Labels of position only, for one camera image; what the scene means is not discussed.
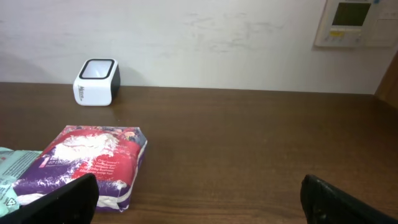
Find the black object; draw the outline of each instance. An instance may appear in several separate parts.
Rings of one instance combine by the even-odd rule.
[[[98,201],[98,186],[93,174],[85,174],[42,198],[12,212],[0,223],[88,224]]]
[[[300,198],[308,224],[398,224],[314,175],[305,176]]]

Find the teal package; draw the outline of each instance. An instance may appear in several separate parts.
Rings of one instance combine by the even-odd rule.
[[[40,151],[13,151],[0,147],[0,217],[19,208],[14,183],[40,155]]]

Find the table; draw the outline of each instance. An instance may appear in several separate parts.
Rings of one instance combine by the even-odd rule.
[[[398,112],[370,95],[126,87],[84,107],[71,85],[0,83],[0,145],[42,150],[67,124],[149,140],[128,211],[93,223],[306,223],[305,174],[398,218]]]

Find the device screen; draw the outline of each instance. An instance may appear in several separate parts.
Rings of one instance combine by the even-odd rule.
[[[333,26],[362,26],[371,3],[339,3]]]

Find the white cube device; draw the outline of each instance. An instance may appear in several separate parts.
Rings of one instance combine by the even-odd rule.
[[[119,65],[115,59],[87,60],[73,83],[75,100],[82,106],[108,106],[120,87]]]

